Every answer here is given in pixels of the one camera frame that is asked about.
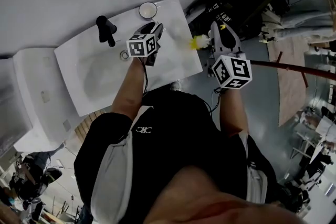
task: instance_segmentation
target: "yellow brush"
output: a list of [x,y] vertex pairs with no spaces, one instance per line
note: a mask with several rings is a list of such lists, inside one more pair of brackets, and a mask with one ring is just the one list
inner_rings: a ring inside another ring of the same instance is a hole
[[195,36],[190,40],[189,45],[192,49],[199,50],[201,48],[206,48],[211,43],[211,40],[207,35]]

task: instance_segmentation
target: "sink basin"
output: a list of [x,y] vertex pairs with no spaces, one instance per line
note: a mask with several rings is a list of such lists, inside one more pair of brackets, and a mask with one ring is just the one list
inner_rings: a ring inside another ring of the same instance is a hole
[[[179,0],[155,3],[154,20],[164,25],[154,67],[146,67],[148,90],[202,72],[196,50],[189,48],[192,38]],[[99,43],[98,27],[93,26],[55,49],[56,58],[71,99],[80,116],[112,104],[132,58],[122,60],[126,40],[142,25],[138,8],[109,18],[118,28],[116,45]]]

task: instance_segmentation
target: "faucet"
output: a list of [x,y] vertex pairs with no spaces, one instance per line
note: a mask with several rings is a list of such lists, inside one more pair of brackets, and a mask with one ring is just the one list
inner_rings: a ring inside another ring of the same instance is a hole
[[103,15],[97,18],[96,25],[98,26],[99,31],[99,41],[101,43],[107,41],[110,47],[114,47],[116,42],[114,41],[112,34],[117,32],[117,27]]

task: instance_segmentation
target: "black t-shirt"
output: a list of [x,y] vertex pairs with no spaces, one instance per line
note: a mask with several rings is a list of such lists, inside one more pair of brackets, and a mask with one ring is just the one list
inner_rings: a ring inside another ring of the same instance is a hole
[[[247,160],[243,143],[238,135],[228,139],[216,128],[202,99],[169,92],[148,94],[144,103],[153,108],[142,114],[132,128],[132,188],[120,223],[141,223],[162,189],[181,168],[189,165],[207,172],[221,191],[246,199]],[[116,113],[103,114],[92,123],[75,161],[79,191],[88,208],[106,149],[124,139],[131,124],[127,116]],[[266,170],[268,185],[276,183],[272,167],[251,138],[248,146],[249,156],[261,163],[258,169]],[[266,201],[271,200],[268,194]]]

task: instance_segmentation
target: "drain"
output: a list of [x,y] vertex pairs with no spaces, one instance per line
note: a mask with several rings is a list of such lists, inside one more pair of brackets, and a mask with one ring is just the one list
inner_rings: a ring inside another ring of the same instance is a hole
[[128,61],[128,60],[130,59],[127,50],[122,50],[122,51],[120,52],[120,59],[121,59],[122,61]]

